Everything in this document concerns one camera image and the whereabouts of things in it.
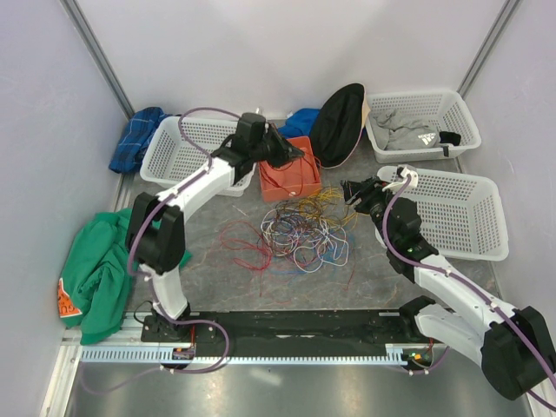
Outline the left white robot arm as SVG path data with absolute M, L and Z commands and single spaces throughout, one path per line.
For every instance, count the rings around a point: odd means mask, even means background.
M 189 110 L 179 116 L 182 138 L 207 157 L 193 174 L 158 195 L 140 194 L 134 202 L 126 236 L 128 273 L 150 286 L 153 307 L 161 315 L 161 332 L 171 341 L 188 337 L 193 322 L 189 301 L 182 290 L 179 264 L 186 251 L 186 222 L 205 203 L 237 184 L 258 162 L 278 169 L 305 153 L 283 138 L 273 123 L 256 113 L 237 116 L 235 132 L 219 148 L 209 152 L 190 139 L 183 120 L 210 107 Z

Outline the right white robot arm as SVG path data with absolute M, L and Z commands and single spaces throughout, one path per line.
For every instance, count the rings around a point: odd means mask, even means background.
M 345 203 L 373 222 L 394 270 L 437 298 L 407 304 L 410 313 L 397 322 L 400 336 L 444 343 L 477 365 L 508 400 L 530 394 L 543 381 L 554 382 L 555 346 L 544 316 L 490 294 L 426 240 L 416 202 L 403 195 L 416 178 L 408 171 L 398 182 L 377 176 L 341 182 Z

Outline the orange square box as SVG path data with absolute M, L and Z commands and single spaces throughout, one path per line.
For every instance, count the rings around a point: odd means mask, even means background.
M 288 141 L 303 150 L 305 156 L 278 169 L 266 162 L 259 163 L 261 196 L 265 202 L 307 197 L 321 190 L 319 160 L 314 156 L 309 137 L 299 136 Z

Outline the bright blue cloth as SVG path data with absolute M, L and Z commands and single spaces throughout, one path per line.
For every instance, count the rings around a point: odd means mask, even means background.
M 319 109 L 299 109 L 289 115 L 284 125 L 277 130 L 285 138 L 309 136 L 319 113 Z

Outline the black bucket hat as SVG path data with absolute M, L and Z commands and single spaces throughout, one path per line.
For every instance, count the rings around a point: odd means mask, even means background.
M 354 152 L 369 108 L 361 83 L 350 83 L 323 104 L 309 132 L 314 156 L 324 169 L 341 166 Z

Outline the grey adidas garment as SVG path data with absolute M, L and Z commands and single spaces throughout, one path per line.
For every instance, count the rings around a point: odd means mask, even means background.
M 438 128 L 422 117 L 390 109 L 370 116 L 370 126 L 378 150 L 407 151 L 461 145 L 461 135 Z

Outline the near right white basket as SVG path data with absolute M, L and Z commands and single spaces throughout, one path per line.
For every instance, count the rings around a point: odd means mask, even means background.
M 418 184 L 403 196 L 416 202 L 421 233 L 447 258 L 503 261 L 509 255 L 497 185 L 476 175 L 417 169 Z

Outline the far right white basket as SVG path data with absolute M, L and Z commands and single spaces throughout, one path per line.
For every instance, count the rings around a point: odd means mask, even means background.
M 471 113 L 455 91 L 367 95 L 369 141 L 380 163 L 455 158 L 481 145 Z

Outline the left white plastic basket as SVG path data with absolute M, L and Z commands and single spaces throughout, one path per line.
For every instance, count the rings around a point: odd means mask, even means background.
M 189 139 L 209 153 L 216 150 L 235 133 L 236 121 L 171 116 L 162 121 L 148 147 L 140 168 L 140 176 L 146 182 L 154 182 L 170 188 L 194 174 L 207 161 L 207 157 Z

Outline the blue plaid cloth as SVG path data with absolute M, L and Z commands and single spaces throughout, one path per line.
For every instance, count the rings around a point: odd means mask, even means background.
M 109 162 L 109 170 L 117 174 L 138 172 L 152 138 L 163 120 L 177 116 L 160 107 L 147 107 L 136 112 L 124 127 Z

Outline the green shirt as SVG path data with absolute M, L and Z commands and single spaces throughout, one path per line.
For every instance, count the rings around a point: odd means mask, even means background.
M 96 214 L 76 234 L 57 285 L 58 315 L 93 345 L 118 332 L 132 289 L 126 235 L 131 209 Z

